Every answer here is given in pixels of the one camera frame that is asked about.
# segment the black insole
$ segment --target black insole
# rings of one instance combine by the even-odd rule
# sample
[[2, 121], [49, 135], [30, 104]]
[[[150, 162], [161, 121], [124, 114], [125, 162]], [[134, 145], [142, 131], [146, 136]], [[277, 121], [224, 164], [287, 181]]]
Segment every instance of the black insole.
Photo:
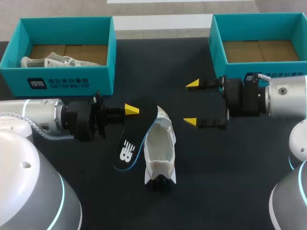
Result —
[[117, 170], [128, 170], [135, 164], [145, 135], [156, 120], [158, 113], [157, 104], [151, 98], [138, 98], [129, 105], [139, 108], [140, 113], [125, 116], [125, 129], [113, 159], [113, 165]]

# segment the teal shoe box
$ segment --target teal shoe box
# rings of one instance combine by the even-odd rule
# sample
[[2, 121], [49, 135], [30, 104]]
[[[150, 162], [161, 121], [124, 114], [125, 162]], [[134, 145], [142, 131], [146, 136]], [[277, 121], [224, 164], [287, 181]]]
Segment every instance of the teal shoe box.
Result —
[[[94, 46], [105, 46], [106, 63], [95, 67], [21, 68], [21, 59], [42, 45], [64, 45], [67, 49], [84, 46], [93, 52]], [[0, 71], [15, 97], [90, 96], [96, 91], [112, 95], [115, 62], [112, 17], [21, 18], [3, 55]]]
[[303, 13], [215, 14], [209, 47], [216, 77], [306, 75], [307, 18]]

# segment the cardboard box bottom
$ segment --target cardboard box bottom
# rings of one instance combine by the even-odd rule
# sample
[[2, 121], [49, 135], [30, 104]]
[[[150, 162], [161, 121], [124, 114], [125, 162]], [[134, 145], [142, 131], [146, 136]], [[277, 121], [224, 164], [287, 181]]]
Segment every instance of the cardboard box bottom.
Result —
[[299, 61], [290, 40], [223, 42], [228, 63]]
[[90, 61], [106, 66], [108, 45], [34, 45], [29, 55], [31, 59], [46, 58], [51, 52], [69, 56], [80, 61]]

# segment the white floor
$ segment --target white floor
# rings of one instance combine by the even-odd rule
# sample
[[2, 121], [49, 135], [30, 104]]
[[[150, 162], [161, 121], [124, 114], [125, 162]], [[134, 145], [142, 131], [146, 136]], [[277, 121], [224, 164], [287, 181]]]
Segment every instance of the white floor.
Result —
[[246, 12], [254, 0], [0, 0], [0, 41], [21, 17], [114, 16], [117, 39], [142, 39], [208, 36], [214, 13]]
[[213, 14], [114, 16], [115, 30], [210, 28]]

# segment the white sneaker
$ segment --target white sneaker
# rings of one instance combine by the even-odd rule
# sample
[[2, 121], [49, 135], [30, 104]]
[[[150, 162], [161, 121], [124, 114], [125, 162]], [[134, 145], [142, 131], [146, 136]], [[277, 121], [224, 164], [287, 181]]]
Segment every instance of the white sneaker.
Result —
[[159, 175], [171, 179], [176, 184], [175, 143], [172, 122], [166, 112], [158, 106], [157, 119], [145, 137], [145, 184]]
[[52, 52], [44, 59], [30, 59], [23, 57], [21, 59], [21, 67], [75, 67], [75, 66], [100, 66], [97, 63], [88, 61], [78, 61], [68, 56], [61, 56]]

